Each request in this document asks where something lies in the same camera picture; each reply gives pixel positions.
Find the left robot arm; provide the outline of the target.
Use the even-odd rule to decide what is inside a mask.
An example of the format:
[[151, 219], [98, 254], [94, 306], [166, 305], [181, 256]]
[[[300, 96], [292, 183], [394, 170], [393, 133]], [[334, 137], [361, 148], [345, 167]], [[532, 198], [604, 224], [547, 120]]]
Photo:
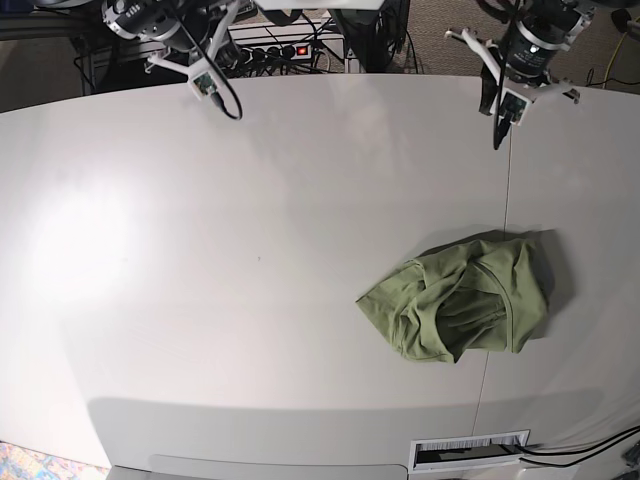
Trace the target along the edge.
[[483, 13], [506, 27], [498, 40], [482, 40], [463, 29], [459, 39], [483, 62], [479, 112], [518, 125], [537, 101], [562, 96], [573, 103], [580, 93], [552, 75], [550, 63], [571, 49], [598, 9], [618, 1], [479, 1]]

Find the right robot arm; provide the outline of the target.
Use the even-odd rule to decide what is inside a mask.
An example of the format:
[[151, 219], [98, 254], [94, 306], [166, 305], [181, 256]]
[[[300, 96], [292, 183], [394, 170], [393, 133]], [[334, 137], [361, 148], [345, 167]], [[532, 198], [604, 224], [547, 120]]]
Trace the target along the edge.
[[212, 44], [223, 42], [229, 26], [246, 6], [244, 1], [35, 1], [38, 9], [88, 9], [125, 40], [161, 43], [171, 53], [197, 59]]

